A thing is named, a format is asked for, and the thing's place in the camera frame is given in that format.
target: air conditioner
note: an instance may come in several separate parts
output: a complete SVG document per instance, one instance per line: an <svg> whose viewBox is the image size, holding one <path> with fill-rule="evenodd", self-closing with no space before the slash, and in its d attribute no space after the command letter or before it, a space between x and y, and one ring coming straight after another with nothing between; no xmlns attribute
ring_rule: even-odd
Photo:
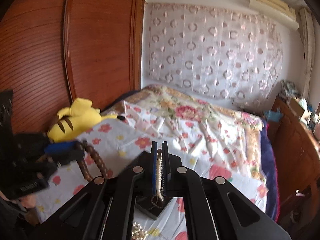
<svg viewBox="0 0 320 240"><path fill-rule="evenodd" d="M262 12L292 30L299 28L295 10L281 0L250 0L249 8Z"/></svg>

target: blue blanket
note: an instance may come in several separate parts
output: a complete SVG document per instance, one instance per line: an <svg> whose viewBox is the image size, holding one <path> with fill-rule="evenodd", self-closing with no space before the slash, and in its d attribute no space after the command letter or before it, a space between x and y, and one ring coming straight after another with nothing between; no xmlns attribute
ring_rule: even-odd
<svg viewBox="0 0 320 240"><path fill-rule="evenodd" d="M279 216L279 192L277 182L276 160L273 154L272 146L267 135L267 122L263 120L263 130L261 136L261 166L264 174L267 177L267 208L266 214L274 221L277 221Z"/></svg>

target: metal rivet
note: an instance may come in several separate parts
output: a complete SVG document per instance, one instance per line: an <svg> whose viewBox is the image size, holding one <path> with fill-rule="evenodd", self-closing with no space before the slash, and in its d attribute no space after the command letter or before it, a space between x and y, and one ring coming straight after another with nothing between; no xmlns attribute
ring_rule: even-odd
<svg viewBox="0 0 320 240"><path fill-rule="evenodd" d="M100 185L100 184L104 183L104 178L103 177L96 177L94 179L94 183L97 185Z"/></svg>
<svg viewBox="0 0 320 240"><path fill-rule="evenodd" d="M225 184L225 182L226 182L226 180L223 177L217 177L216 178L216 183L218 183L220 185Z"/></svg>
<svg viewBox="0 0 320 240"><path fill-rule="evenodd" d="M177 168L177 172L179 173L186 173L187 172L187 169L185 167L178 167Z"/></svg>
<svg viewBox="0 0 320 240"><path fill-rule="evenodd" d="M143 168L140 167L140 166L135 166L132 170L133 170L133 172L135 172L135 173L140 173L140 172L143 171Z"/></svg>

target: box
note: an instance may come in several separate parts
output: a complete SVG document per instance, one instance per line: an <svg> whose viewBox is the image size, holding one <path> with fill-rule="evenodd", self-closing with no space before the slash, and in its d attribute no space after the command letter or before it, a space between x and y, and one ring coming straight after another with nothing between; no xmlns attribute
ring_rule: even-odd
<svg viewBox="0 0 320 240"><path fill-rule="evenodd" d="M258 0L261 1L272 8L279 10L289 16L291 19L296 20L296 12L293 8L289 7L287 3L281 0Z"/></svg>
<svg viewBox="0 0 320 240"><path fill-rule="evenodd" d="M291 108L291 110L294 112L294 114L296 114L299 119L305 119L307 120L310 115L311 115L311 112L308 111L308 110L304 110L300 105L299 103L297 102L296 99L294 98L291 98L289 103L288 103L289 107Z"/></svg>

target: plush toy ear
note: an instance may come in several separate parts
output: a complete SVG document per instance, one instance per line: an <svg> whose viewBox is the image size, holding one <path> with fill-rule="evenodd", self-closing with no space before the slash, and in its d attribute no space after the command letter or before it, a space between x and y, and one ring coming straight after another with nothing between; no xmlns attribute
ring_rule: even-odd
<svg viewBox="0 0 320 240"><path fill-rule="evenodd" d="M70 107L70 116L81 116L92 106L92 101L84 98L76 98Z"/></svg>
<svg viewBox="0 0 320 240"><path fill-rule="evenodd" d="M57 112L59 120L66 115L70 115L70 107L62 108L59 112Z"/></svg>

